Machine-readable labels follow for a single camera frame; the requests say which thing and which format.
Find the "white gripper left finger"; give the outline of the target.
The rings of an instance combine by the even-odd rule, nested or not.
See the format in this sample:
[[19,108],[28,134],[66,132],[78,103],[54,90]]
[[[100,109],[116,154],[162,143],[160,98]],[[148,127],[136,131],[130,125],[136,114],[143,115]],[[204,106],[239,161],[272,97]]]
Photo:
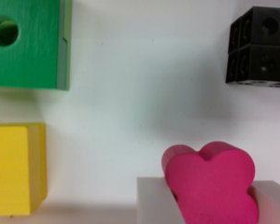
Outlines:
[[186,224],[163,177],[137,178],[137,224]]

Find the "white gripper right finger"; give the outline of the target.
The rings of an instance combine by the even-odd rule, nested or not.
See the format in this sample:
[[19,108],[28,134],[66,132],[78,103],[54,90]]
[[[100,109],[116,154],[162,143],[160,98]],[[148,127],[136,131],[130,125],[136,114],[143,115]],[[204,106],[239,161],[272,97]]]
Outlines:
[[254,181],[249,193],[259,207],[259,224],[280,224],[280,185],[274,181]]

